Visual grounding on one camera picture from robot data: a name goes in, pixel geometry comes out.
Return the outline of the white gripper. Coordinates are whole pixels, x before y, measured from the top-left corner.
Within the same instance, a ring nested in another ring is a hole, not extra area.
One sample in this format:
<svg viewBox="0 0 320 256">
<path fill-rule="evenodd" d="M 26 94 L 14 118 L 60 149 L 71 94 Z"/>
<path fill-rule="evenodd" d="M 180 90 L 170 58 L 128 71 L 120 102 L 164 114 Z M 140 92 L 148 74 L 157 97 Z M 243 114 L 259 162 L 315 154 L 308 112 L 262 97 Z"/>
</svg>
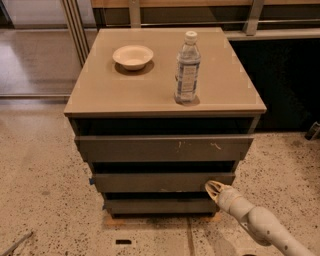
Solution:
<svg viewBox="0 0 320 256">
<path fill-rule="evenodd" d="M 229 188 L 229 185 L 214 180 L 207 182 L 205 189 L 210 198 L 214 202 L 217 202 L 217 205 L 223 211 L 234 217 L 238 222 L 247 221 L 247 215 L 254 208 L 254 205 L 239 191 L 234 188 Z"/>
</svg>

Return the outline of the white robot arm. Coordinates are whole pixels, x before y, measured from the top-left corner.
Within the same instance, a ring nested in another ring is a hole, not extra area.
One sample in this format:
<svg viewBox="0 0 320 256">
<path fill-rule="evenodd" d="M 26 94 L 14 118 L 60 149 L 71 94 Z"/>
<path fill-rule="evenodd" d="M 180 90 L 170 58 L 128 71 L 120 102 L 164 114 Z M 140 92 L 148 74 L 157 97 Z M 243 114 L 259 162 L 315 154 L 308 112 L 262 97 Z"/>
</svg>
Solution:
<svg viewBox="0 0 320 256">
<path fill-rule="evenodd" d="M 284 256 L 316 256 L 296 240 L 271 211 L 254 205 L 237 189 L 213 180 L 206 182 L 205 189 L 218 207 L 234 217 L 258 244 L 273 245 Z"/>
</svg>

